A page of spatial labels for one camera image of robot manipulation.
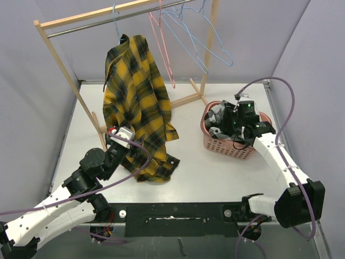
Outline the black white checked shirt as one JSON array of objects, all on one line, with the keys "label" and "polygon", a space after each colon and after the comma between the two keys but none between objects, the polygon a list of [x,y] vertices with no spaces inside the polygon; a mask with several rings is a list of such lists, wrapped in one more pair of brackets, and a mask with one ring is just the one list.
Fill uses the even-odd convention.
[{"label": "black white checked shirt", "polygon": [[244,125],[241,135],[229,137],[220,130],[220,123],[223,117],[224,105],[228,101],[223,100],[219,104],[210,108],[204,116],[204,125],[206,130],[215,139],[232,140],[245,144],[251,142],[257,136],[268,132],[267,123],[260,120],[260,115],[255,111],[254,101],[240,102],[242,104],[242,113],[244,116]]}]

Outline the blue hanger of white shirt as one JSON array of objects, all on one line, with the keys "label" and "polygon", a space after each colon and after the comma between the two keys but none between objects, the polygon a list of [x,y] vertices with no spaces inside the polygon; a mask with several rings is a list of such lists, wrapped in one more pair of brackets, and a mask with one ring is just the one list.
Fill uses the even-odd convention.
[{"label": "blue hanger of white shirt", "polygon": [[163,24],[171,32],[173,37],[177,40],[182,47],[185,54],[191,58],[192,62],[204,73],[208,74],[206,63],[202,61],[199,56],[195,36],[189,30],[186,22],[184,21],[184,11],[197,11],[201,12],[202,9],[196,10],[186,6],[187,1],[182,1],[179,6],[172,6],[162,11]]}]

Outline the yellow plaid shirt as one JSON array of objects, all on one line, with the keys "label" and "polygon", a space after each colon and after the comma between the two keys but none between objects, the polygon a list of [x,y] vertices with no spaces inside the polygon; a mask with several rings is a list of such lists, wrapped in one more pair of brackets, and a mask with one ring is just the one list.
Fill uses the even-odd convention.
[{"label": "yellow plaid shirt", "polygon": [[171,124],[171,101],[142,35],[122,35],[105,61],[103,117],[108,128],[128,127],[145,152],[127,156],[122,166],[137,172],[138,182],[167,182],[179,164],[166,142],[179,138]]}]

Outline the blue hanger of yellow shirt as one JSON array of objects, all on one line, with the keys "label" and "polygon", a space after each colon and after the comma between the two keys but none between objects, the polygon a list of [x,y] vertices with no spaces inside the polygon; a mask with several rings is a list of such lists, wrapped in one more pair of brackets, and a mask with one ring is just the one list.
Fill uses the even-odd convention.
[{"label": "blue hanger of yellow shirt", "polygon": [[119,29],[119,26],[118,26],[118,18],[120,17],[120,12],[116,10],[115,4],[113,4],[113,6],[112,6],[112,16],[113,16],[113,22],[115,25],[115,31],[116,31],[116,34],[117,34],[118,40],[119,40],[118,45],[121,45],[125,42],[125,40],[123,39],[123,37],[122,37],[123,34],[121,33],[121,30]]}]

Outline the light blue wire hanger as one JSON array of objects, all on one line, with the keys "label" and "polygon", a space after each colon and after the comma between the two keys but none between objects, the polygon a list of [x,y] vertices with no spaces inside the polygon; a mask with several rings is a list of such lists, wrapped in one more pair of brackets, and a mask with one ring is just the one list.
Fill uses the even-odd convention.
[{"label": "light blue wire hanger", "polygon": [[[171,8],[171,11],[164,11],[163,13],[167,15],[176,25],[178,25],[184,32],[187,33],[191,44],[192,48],[195,52],[195,56],[193,56],[190,51],[187,50],[187,47],[182,43],[182,41],[179,39],[179,37],[173,32],[172,29],[170,31],[173,33],[174,37],[177,39],[177,41],[181,44],[181,46],[184,48],[184,50],[187,52],[188,56],[191,57],[193,62],[202,70],[203,73],[208,74],[209,69],[208,65],[206,64],[206,57],[202,60],[199,51],[197,49],[196,44],[199,44],[204,50],[206,54],[210,54],[211,56],[215,57],[218,61],[223,63],[227,67],[232,67],[234,65],[233,58],[231,56],[231,53],[224,49],[223,42],[215,28],[215,19],[216,19],[216,12],[218,11],[218,7],[216,6],[217,3],[216,1],[212,1],[212,7],[211,7],[211,13],[210,17],[206,16],[206,1],[202,1],[202,4],[200,8],[196,9],[190,6],[185,6],[186,1],[182,1],[181,5],[178,8]],[[186,11],[192,11],[195,14],[201,15],[202,18],[208,23],[210,33],[211,35],[209,36],[210,43],[202,43],[201,40],[199,40],[196,36],[194,36],[187,26],[185,19],[184,19],[184,13]],[[226,58],[222,58],[218,54],[216,54],[214,51],[212,51],[212,44],[213,44],[213,39],[212,37],[216,37],[216,41],[219,44],[220,51],[222,54],[225,55]]]}]

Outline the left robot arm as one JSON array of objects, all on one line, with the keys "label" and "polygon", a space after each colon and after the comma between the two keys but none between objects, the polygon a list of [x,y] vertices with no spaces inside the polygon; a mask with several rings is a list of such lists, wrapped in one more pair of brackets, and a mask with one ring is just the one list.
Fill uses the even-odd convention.
[{"label": "left robot arm", "polygon": [[111,207],[100,193],[128,155],[137,155],[143,139],[126,133],[110,133],[107,151],[92,148],[79,167],[49,197],[19,218],[1,223],[1,253],[4,258],[33,258],[53,238],[87,222],[105,221]]}]

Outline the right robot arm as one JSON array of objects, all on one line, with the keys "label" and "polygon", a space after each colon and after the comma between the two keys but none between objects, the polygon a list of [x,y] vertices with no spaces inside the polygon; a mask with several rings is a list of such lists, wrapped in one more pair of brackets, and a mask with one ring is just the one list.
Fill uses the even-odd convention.
[{"label": "right robot arm", "polygon": [[321,218],[324,185],[311,180],[293,161],[272,124],[262,120],[255,111],[254,101],[225,103],[220,129],[232,137],[233,142],[254,148],[264,158],[282,190],[279,198],[264,194],[248,196],[248,202],[240,207],[243,219],[251,221],[263,214],[289,228]]}]

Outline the pink hanger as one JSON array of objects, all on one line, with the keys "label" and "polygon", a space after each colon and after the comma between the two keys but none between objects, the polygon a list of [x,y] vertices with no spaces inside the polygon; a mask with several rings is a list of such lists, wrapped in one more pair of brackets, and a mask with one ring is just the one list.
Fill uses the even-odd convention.
[{"label": "pink hanger", "polygon": [[174,75],[171,69],[171,65],[170,65],[170,59],[169,59],[169,54],[167,51],[167,47],[165,44],[165,39],[164,39],[164,33],[162,30],[162,1],[159,1],[159,16],[156,18],[154,17],[154,15],[152,14],[152,12],[149,12],[149,21],[150,21],[150,25],[156,40],[156,44],[158,47],[158,50],[160,52],[165,70],[167,72],[168,78],[170,80],[170,83],[173,87],[173,89],[176,88],[176,82],[174,79]]}]

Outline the pink plastic laundry basket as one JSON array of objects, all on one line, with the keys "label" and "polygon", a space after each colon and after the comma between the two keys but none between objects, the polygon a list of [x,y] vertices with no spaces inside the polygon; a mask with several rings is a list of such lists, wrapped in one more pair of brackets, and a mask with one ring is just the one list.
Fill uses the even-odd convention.
[{"label": "pink plastic laundry basket", "polygon": [[[201,130],[204,134],[203,145],[209,151],[213,151],[215,153],[227,155],[227,156],[237,158],[237,159],[246,160],[255,152],[255,149],[253,148],[254,140],[257,137],[261,137],[263,134],[261,134],[260,136],[257,136],[251,142],[247,142],[245,144],[241,144],[239,142],[235,142],[232,140],[221,140],[221,139],[212,138],[212,136],[209,134],[209,132],[205,128],[204,116],[210,110],[211,107],[219,104],[220,102],[221,101],[213,101],[207,104],[203,112],[202,119],[201,119]],[[261,121],[264,121],[265,123],[267,123],[267,127],[269,128],[267,133],[275,134],[276,131],[272,126],[272,121],[270,120],[270,118],[262,112],[256,111],[256,113],[260,115]]]}]

